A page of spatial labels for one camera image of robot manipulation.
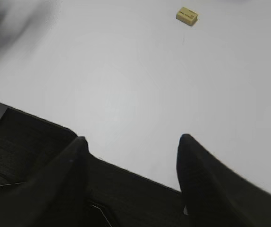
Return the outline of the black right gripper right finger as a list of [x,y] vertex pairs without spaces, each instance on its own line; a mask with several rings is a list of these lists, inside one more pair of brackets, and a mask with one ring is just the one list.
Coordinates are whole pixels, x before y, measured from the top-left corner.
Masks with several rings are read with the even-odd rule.
[[271,194],[229,169],[183,134],[177,175],[190,226],[271,227]]

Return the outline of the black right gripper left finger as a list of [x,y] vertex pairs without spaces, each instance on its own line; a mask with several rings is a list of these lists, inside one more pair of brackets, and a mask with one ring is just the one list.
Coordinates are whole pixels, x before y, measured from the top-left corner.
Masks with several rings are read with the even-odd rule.
[[26,183],[0,196],[0,227],[80,227],[88,144],[75,138]]

